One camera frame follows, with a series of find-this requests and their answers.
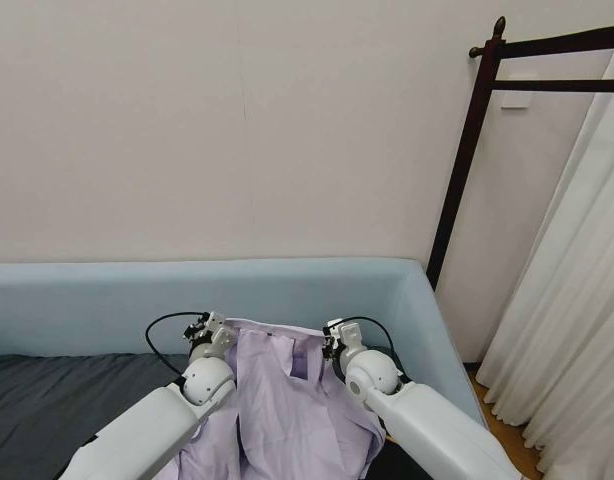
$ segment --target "rack finial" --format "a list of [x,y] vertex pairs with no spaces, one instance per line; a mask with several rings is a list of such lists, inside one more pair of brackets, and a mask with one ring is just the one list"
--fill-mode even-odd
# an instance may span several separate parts
[[496,20],[496,24],[494,25],[494,35],[497,35],[499,37],[502,36],[506,26],[507,20],[505,19],[505,17],[500,17],[498,20]]

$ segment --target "white curtain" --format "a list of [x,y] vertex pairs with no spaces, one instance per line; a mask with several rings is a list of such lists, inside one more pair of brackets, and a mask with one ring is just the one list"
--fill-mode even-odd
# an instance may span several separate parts
[[592,103],[476,378],[500,420],[529,422],[545,480],[614,480],[614,94]]

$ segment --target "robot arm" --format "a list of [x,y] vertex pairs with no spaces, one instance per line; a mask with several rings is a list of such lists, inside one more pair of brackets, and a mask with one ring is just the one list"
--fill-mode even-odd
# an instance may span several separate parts
[[351,394],[383,420],[389,434],[432,478],[523,478],[482,425],[427,385],[401,384],[393,360],[362,345],[357,323],[326,331]]
[[191,325],[185,336],[193,350],[182,376],[149,393],[94,435],[76,451],[60,478],[153,478],[236,388],[234,373],[222,360],[235,333],[223,321],[212,312]]
[[[362,344],[355,322],[329,322],[327,357],[354,398],[437,480],[520,480],[495,437],[439,393],[403,384],[393,360]],[[198,425],[235,390],[222,358],[235,340],[224,317],[212,312],[191,325],[189,366],[183,375],[125,411],[72,457],[63,480],[147,480],[193,436]]]

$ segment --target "gray bedsheet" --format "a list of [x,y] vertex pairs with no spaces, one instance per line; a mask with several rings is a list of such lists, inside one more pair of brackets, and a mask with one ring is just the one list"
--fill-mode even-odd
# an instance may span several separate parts
[[1,356],[0,480],[53,478],[78,446],[174,377],[148,354]]

